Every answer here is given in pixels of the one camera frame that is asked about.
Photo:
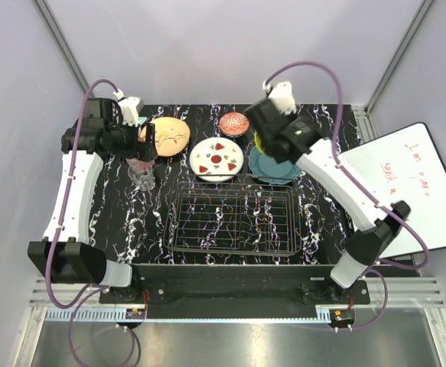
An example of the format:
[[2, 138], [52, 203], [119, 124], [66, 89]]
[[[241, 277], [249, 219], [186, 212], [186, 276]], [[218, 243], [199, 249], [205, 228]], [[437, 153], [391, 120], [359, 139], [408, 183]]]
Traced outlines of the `red patterned bowl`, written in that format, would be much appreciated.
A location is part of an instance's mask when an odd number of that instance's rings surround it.
[[249, 129], [249, 120], [240, 112], [229, 112], [220, 119], [219, 127], [223, 134], [239, 137]]

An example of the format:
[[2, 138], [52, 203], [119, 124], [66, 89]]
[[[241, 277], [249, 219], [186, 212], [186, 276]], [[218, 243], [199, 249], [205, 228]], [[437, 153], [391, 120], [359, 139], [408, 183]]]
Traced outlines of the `white watermelon pattern plate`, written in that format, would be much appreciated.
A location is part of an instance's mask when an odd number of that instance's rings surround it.
[[223, 182], [236, 176], [244, 164], [243, 150], [228, 138], [206, 138], [190, 152], [189, 165], [201, 180]]

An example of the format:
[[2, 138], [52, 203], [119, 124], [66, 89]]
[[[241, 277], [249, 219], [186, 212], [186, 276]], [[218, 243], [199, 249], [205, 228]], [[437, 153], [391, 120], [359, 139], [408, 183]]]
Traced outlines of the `teal scalloped plate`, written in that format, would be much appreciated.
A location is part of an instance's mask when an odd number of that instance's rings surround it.
[[301, 170], [290, 161], [277, 163], [274, 158], [254, 147], [249, 154], [249, 170], [267, 184], [287, 184], [297, 179]]

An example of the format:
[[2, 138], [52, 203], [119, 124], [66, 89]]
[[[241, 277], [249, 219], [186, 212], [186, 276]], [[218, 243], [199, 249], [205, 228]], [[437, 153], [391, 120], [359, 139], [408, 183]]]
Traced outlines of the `yellow-green bowl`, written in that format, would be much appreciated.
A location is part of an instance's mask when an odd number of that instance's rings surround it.
[[259, 133], [257, 131], [254, 131], [253, 138], [254, 138], [255, 146], [257, 147], [259, 152], [261, 154], [264, 154], [265, 150], [262, 146], [262, 139], [260, 138]]

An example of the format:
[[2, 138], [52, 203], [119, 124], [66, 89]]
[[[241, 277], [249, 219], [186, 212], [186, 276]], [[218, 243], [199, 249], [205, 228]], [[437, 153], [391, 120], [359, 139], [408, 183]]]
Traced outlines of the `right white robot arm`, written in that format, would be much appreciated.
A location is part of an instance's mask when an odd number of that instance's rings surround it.
[[346, 240], [345, 250], [330, 271], [325, 294], [334, 303], [342, 303], [353, 293], [352, 285], [396, 239], [400, 220], [411, 209], [400, 200], [376, 208], [372, 200], [342, 171], [333, 145], [321, 134], [312, 119], [294, 113], [280, 113], [269, 99], [262, 99], [244, 111], [250, 125], [258, 132], [264, 152], [277, 162], [290, 161], [311, 175], [349, 214], [357, 232]]

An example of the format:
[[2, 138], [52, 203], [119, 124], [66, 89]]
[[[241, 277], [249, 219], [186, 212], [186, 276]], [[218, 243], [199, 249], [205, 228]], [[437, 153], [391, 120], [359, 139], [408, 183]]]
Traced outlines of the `wire dish rack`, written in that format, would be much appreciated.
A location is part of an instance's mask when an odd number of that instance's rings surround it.
[[289, 257], [301, 249], [296, 182], [252, 174], [223, 182], [179, 176], [168, 194], [164, 246], [175, 252]]

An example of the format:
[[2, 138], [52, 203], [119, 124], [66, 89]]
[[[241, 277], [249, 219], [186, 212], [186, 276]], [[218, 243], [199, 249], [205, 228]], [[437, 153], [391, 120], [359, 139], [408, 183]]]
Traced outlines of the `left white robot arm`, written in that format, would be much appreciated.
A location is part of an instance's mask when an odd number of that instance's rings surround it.
[[30, 242], [28, 257], [54, 284], [116, 287], [128, 303], [136, 302], [143, 284], [130, 265], [111, 261], [90, 246], [90, 210], [97, 179], [112, 155], [152, 161], [157, 157], [155, 127], [139, 138], [140, 98], [90, 98], [83, 116], [61, 138], [62, 174], [54, 211], [40, 241]]

